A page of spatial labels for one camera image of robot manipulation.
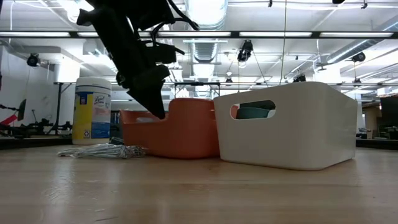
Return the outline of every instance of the product label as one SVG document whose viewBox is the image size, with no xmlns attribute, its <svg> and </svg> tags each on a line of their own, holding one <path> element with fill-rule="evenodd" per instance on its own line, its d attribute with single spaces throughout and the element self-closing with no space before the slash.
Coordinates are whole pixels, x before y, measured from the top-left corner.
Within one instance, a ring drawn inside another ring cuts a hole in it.
<svg viewBox="0 0 398 224">
<path fill-rule="evenodd" d="M 73 138 L 109 138 L 110 114 L 111 95 L 93 91 L 78 91 L 77 87 L 73 116 Z"/>
</svg>

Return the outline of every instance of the disinfecting wipes container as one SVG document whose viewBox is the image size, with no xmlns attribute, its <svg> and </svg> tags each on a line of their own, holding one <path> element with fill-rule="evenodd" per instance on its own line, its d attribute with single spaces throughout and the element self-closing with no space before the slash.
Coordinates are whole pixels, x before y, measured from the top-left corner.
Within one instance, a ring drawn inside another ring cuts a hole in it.
<svg viewBox="0 0 398 224">
<path fill-rule="evenodd" d="M 96 77 L 78 78 L 73 114 L 73 143 L 79 145 L 108 143 L 110 122 L 111 82 Z"/>
</svg>

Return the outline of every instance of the white lid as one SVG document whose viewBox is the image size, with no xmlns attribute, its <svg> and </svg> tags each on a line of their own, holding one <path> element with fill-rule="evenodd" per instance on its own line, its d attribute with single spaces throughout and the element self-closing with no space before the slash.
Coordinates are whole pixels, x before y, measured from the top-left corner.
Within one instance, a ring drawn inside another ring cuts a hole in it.
<svg viewBox="0 0 398 224">
<path fill-rule="evenodd" d="M 101 86 L 111 89 L 112 84 L 110 81 L 99 77 L 80 77 L 76 81 L 76 87 L 81 85 Z"/>
</svg>

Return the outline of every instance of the handle cutout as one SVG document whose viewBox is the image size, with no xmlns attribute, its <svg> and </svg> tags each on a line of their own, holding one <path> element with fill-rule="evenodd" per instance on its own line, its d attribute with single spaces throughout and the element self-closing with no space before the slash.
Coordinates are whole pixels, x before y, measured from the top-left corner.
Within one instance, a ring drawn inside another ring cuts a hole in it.
<svg viewBox="0 0 398 224">
<path fill-rule="evenodd" d="M 276 105 L 271 100 L 245 102 L 233 105 L 230 112 L 234 119 L 271 118 L 276 113 Z"/>
</svg>

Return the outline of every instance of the spotlight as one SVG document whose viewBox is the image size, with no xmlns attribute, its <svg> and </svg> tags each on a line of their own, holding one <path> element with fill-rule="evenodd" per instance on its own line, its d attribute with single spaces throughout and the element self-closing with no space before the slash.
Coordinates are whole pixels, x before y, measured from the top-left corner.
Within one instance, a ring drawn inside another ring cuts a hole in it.
<svg viewBox="0 0 398 224">
<path fill-rule="evenodd" d="M 305 78 L 304 74 L 297 75 L 293 78 L 293 82 L 306 82 L 307 79 Z"/>
<path fill-rule="evenodd" d="M 30 57 L 27 59 L 26 63 L 30 67 L 38 67 L 40 66 L 40 59 L 39 59 L 39 54 L 38 53 L 31 53 Z"/>
<path fill-rule="evenodd" d="M 251 40 L 245 40 L 241 50 L 239 51 L 238 61 L 246 62 L 251 56 L 252 51 L 253 51 L 253 45 L 251 43 Z"/>
<path fill-rule="evenodd" d="M 361 52 L 357 55 L 354 55 L 354 57 L 351 58 L 351 60 L 353 62 L 363 62 L 363 61 L 365 61 L 365 59 L 366 59 L 366 56 L 363 52 Z"/>
<path fill-rule="evenodd" d="M 362 83 L 360 78 L 355 78 L 353 83 Z"/>
</svg>

